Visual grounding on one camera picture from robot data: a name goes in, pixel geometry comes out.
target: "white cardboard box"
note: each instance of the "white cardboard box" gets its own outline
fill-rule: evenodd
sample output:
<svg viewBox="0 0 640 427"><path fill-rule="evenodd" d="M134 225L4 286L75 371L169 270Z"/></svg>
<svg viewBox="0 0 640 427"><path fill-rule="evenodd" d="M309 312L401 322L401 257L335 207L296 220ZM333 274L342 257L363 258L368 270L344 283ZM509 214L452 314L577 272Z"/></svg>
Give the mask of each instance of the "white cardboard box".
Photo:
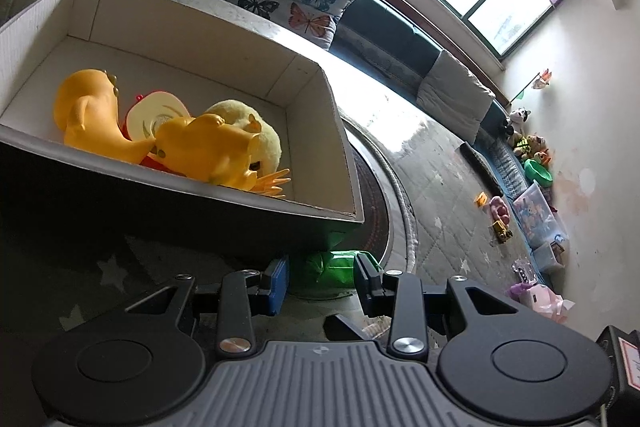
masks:
<svg viewBox="0 0 640 427"><path fill-rule="evenodd" d="M9 211L265 259L330 248L364 220L326 76L276 42L171 0L38 0L0 28L0 50ZM116 74L121 121L137 94L156 89L194 115L227 98L255 107L280 135L288 201L66 147L52 105L60 82L84 68Z"/></svg>

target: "pink plush toy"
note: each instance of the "pink plush toy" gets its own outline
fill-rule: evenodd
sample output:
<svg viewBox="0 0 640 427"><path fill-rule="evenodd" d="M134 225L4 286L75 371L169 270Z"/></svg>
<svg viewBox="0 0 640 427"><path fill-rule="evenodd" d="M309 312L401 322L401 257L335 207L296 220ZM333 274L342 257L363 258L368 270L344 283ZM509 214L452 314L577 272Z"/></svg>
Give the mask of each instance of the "pink plush toy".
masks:
<svg viewBox="0 0 640 427"><path fill-rule="evenodd" d="M505 227L508 226L511 218L509 217L509 208L504 200L500 196L494 196L489 201L489 209L491 215L494 216L496 221L500 220L504 223Z"/></svg>

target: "teddy bear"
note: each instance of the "teddy bear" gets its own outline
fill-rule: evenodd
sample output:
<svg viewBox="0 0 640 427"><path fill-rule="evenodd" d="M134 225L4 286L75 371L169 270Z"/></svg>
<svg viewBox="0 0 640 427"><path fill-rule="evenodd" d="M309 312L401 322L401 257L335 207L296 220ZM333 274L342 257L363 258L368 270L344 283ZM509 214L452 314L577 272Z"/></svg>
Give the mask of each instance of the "teddy bear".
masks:
<svg viewBox="0 0 640 427"><path fill-rule="evenodd" d="M260 132L259 146L252 153L251 170L258 172L258 178L273 174L278 170L282 147L274 128L266 123L258 112L238 100L223 100L209 107L205 113L221 116L225 123L240 127L247 132ZM261 130L256 131L257 123Z"/></svg>
<svg viewBox="0 0 640 427"><path fill-rule="evenodd" d="M532 160L538 152L546 152L546 140L542 136L529 134L524 137L516 132L511 139L513 145L511 143L510 145L513 147L513 153L521 162Z"/></svg>

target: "gray cushion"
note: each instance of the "gray cushion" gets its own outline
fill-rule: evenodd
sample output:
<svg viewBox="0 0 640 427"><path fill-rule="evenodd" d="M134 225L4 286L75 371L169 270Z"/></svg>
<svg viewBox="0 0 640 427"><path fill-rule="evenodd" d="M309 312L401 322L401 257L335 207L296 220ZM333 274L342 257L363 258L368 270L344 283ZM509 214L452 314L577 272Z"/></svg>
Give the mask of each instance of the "gray cushion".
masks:
<svg viewBox="0 0 640 427"><path fill-rule="evenodd" d="M420 84L416 103L431 118L473 144L494 98L466 66L442 50Z"/></svg>
<svg viewBox="0 0 640 427"><path fill-rule="evenodd" d="M365 37L392 57L424 76L442 49L384 0L355 0L340 19L342 26Z"/></svg>

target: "plastic storage box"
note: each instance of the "plastic storage box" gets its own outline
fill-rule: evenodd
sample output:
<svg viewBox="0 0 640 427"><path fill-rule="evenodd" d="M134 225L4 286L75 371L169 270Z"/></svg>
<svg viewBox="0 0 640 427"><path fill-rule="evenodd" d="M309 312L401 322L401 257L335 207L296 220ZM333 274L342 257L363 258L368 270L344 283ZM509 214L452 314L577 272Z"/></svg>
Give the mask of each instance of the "plastic storage box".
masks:
<svg viewBox="0 0 640 427"><path fill-rule="evenodd" d="M536 260L538 269L544 273L553 273L564 269L561 254L564 251L564 243L562 237L558 237L556 241L551 243L545 241L541 247L536 248L532 254Z"/></svg>
<svg viewBox="0 0 640 427"><path fill-rule="evenodd" d="M537 182L513 201L513 210L520 222L529 246L535 250L545 243L551 243L556 235L566 239Z"/></svg>

